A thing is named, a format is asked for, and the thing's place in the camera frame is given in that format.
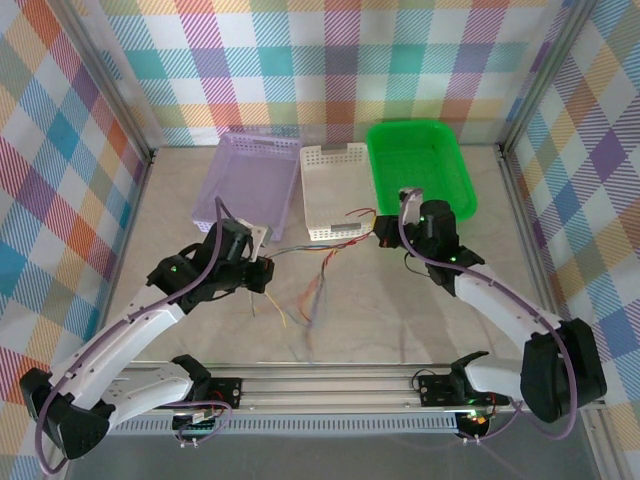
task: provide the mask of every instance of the purple cable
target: purple cable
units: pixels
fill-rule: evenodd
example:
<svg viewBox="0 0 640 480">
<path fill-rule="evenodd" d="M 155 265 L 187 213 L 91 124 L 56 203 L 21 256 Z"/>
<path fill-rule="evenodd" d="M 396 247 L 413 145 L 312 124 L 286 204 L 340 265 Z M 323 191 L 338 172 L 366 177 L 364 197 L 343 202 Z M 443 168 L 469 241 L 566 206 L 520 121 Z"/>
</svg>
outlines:
<svg viewBox="0 0 640 480">
<path fill-rule="evenodd" d="M 411 200 L 411 198 L 414 195 L 418 195 L 419 193 L 422 193 L 422 190 L 420 190 L 419 188 L 411 190 L 408 193 L 408 195 L 405 197 L 404 201 L 402 202 L 402 208 L 400 209 L 400 218 L 398 220 L 398 231 L 400 233 L 400 238 L 402 239 L 402 243 L 404 244 L 405 248 L 409 253 L 411 253 L 411 255 L 413 255 L 414 257 L 418 258 L 419 260 L 423 261 L 426 264 L 433 265 L 434 267 L 449 268 L 451 270 L 457 270 L 459 272 L 466 273 L 479 280 L 482 280 L 483 282 L 489 284 L 490 286 L 497 288 L 499 291 L 504 293 L 510 300 L 512 300 L 516 305 L 518 305 L 519 307 L 524 309 L 527 313 L 529 313 L 534 319 L 537 319 L 542 324 L 542 326 L 549 331 L 549 333 L 555 340 L 556 344 L 558 345 L 558 348 L 560 349 L 560 353 L 562 354 L 562 360 L 564 361 L 565 368 L 567 370 L 567 377 L 569 380 L 569 422 L 567 423 L 567 426 L 565 427 L 565 429 L 557 435 L 547 432 L 542 427 L 536 424 L 534 425 L 540 433 L 542 433 L 547 438 L 550 438 L 552 440 L 562 440 L 564 438 L 567 438 L 571 433 L 571 431 L 573 430 L 573 427 L 576 423 L 576 418 L 578 416 L 578 385 L 576 381 L 576 374 L 573 369 L 573 363 L 571 362 L 571 358 L 569 357 L 569 352 L 567 350 L 567 347 L 565 346 L 564 342 L 560 338 L 560 335 L 558 335 L 558 332 L 554 330 L 551 324 L 543 316 L 541 316 L 535 308 L 533 308 L 526 301 L 524 301 L 517 293 L 511 291 L 508 287 L 504 286 L 500 282 L 497 282 L 493 278 L 488 277 L 487 275 L 484 275 L 480 272 L 476 272 L 475 270 L 471 270 L 469 268 L 461 267 L 459 265 L 454 265 L 452 263 L 438 262 L 436 260 L 431 260 L 429 258 L 424 257 L 423 255 L 420 255 L 416 251 L 416 249 L 413 248 L 413 246 L 409 243 L 409 240 L 407 239 L 406 233 L 404 232 L 404 217 L 407 212 L 407 206 L 409 204 L 409 200 Z M 520 408 L 516 408 L 514 417 L 520 411 L 521 411 Z"/>
<path fill-rule="evenodd" d="M 95 352 L 104 342 L 106 342 L 109 338 L 111 338 L 116 330 L 119 330 L 121 327 L 130 324 L 136 318 L 141 317 L 142 315 L 146 315 L 147 313 L 153 310 L 157 310 L 159 307 L 166 305 L 169 302 L 172 302 L 176 298 L 186 293 L 189 293 L 195 287 L 200 285 L 200 283 L 202 283 L 202 281 L 205 278 L 207 278 L 207 275 L 211 273 L 211 270 L 213 270 L 213 267 L 216 264 L 216 260 L 218 259 L 218 254 L 220 253 L 220 248 L 222 246 L 222 222 L 220 221 L 222 219 L 222 208 L 224 208 L 225 211 L 227 211 L 220 197 L 216 197 L 215 207 L 216 207 L 216 218 L 218 219 L 218 221 L 216 222 L 216 241 L 213 246 L 213 254 L 211 255 L 211 260 L 209 260 L 209 263 L 207 264 L 203 272 L 200 274 L 200 276 L 196 278 L 193 282 L 191 282 L 189 285 L 187 285 L 186 287 L 178 290 L 175 293 L 172 293 L 166 298 L 163 298 L 162 300 L 158 300 L 157 302 L 152 303 L 151 305 L 148 305 L 147 307 L 142 308 L 135 313 L 132 313 L 131 315 L 128 316 L 127 320 L 122 319 L 114 323 L 113 325 L 111 325 L 102 335 L 97 337 L 93 343 L 87 346 L 86 350 L 82 352 L 78 356 L 78 358 L 76 358 L 75 362 L 73 362 L 71 367 L 69 367 L 69 369 L 65 372 L 65 374 L 62 376 L 60 381 L 51 389 L 51 392 L 45 399 L 44 403 L 42 404 L 42 408 L 40 409 L 40 414 L 38 415 L 38 420 L 36 421 L 36 432 L 35 432 L 36 456 L 38 457 L 38 463 L 40 463 L 40 468 L 45 473 L 45 475 L 55 475 L 56 473 L 60 472 L 60 470 L 62 470 L 62 468 L 67 463 L 67 460 L 63 459 L 56 467 L 51 467 L 47 462 L 46 456 L 44 454 L 44 448 L 42 446 L 42 435 L 44 433 L 44 422 L 47 417 L 47 412 L 49 411 L 49 407 L 51 406 L 51 403 L 53 402 L 53 399 L 55 398 L 56 394 L 60 390 L 62 390 L 62 388 L 67 383 L 68 377 L 66 375 L 75 373 L 75 371 L 80 366 L 82 366 L 82 362 L 84 362 L 89 357 L 89 355 Z"/>
<path fill-rule="evenodd" d="M 220 433 L 220 431 L 223 428 L 229 425 L 229 422 L 231 421 L 231 416 L 233 415 L 233 409 L 231 408 L 231 405 L 229 405 L 227 402 L 221 402 L 219 400 L 203 400 L 203 401 L 197 401 L 197 402 L 167 403 L 165 407 L 179 408 L 179 407 L 198 407 L 198 406 L 205 406 L 205 405 L 210 405 L 212 407 L 223 407 L 227 411 L 227 416 L 224 422 L 221 422 L 220 425 L 218 425 L 218 427 L 214 428 L 211 432 L 206 434 L 204 437 L 198 439 L 196 442 L 196 443 L 202 443 L 213 438 L 218 433 Z M 186 440 L 182 437 L 182 432 L 184 432 L 186 428 L 187 428 L 187 425 L 183 425 L 182 427 L 180 427 L 180 430 L 178 430 L 178 440 L 180 440 L 181 442 L 186 442 Z"/>
</svg>

